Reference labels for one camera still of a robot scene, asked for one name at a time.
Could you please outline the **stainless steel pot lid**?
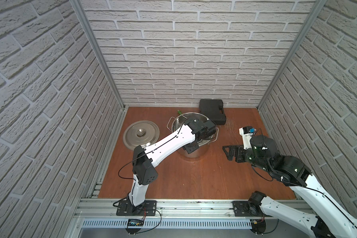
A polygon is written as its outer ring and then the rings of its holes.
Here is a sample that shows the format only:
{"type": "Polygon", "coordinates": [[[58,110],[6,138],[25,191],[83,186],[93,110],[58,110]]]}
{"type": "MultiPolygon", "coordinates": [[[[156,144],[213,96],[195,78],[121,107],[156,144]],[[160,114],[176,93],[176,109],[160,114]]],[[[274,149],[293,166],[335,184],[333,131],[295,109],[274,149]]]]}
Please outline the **stainless steel pot lid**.
{"type": "Polygon", "coordinates": [[[123,143],[130,150],[134,150],[137,146],[145,148],[156,143],[159,135],[156,130],[129,129],[124,133],[123,143]]]}

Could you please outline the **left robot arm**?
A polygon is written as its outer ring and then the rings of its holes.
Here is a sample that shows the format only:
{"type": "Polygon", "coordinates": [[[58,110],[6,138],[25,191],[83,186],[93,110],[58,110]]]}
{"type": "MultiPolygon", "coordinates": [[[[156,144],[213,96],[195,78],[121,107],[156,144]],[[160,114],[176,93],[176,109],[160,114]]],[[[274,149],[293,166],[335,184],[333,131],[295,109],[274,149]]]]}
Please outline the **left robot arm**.
{"type": "Polygon", "coordinates": [[[164,159],[179,149],[191,154],[199,148],[199,142],[214,134],[217,134],[217,127],[211,120],[187,119],[161,141],[145,148],[137,146],[133,151],[133,184],[128,195],[131,205],[140,208],[144,204],[149,184],[158,177],[156,167],[164,159]]]}

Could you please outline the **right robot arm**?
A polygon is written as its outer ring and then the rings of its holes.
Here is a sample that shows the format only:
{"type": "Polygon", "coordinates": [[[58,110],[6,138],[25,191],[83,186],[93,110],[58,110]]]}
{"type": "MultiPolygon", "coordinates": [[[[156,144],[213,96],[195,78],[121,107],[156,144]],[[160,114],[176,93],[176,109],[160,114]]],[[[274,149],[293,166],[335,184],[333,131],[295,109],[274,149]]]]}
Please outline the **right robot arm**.
{"type": "Polygon", "coordinates": [[[281,220],[312,238],[357,238],[357,218],[347,212],[321,185],[311,169],[294,156],[280,154],[276,142],[266,136],[253,136],[243,145],[223,146],[228,160],[249,163],[298,194],[314,211],[308,214],[281,204],[255,191],[244,210],[281,220]]]}

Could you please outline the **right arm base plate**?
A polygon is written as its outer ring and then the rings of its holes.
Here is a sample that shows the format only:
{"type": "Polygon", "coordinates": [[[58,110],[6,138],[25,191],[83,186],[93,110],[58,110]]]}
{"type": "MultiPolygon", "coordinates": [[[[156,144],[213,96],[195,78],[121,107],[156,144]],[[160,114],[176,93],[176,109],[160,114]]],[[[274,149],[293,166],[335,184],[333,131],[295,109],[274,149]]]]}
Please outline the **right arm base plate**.
{"type": "Polygon", "coordinates": [[[248,201],[235,200],[232,201],[233,211],[235,217],[258,217],[263,218],[266,216],[260,207],[257,205],[251,205],[248,201]]]}

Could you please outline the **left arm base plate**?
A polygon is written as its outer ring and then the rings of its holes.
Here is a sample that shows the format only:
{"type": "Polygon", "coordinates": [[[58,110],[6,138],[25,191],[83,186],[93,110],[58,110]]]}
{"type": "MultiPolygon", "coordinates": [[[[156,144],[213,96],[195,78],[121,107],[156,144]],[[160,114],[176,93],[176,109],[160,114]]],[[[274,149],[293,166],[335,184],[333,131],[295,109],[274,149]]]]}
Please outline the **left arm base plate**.
{"type": "Polygon", "coordinates": [[[157,201],[146,200],[142,205],[134,207],[128,200],[120,200],[113,203],[117,208],[117,216],[155,216],[157,201]]]}

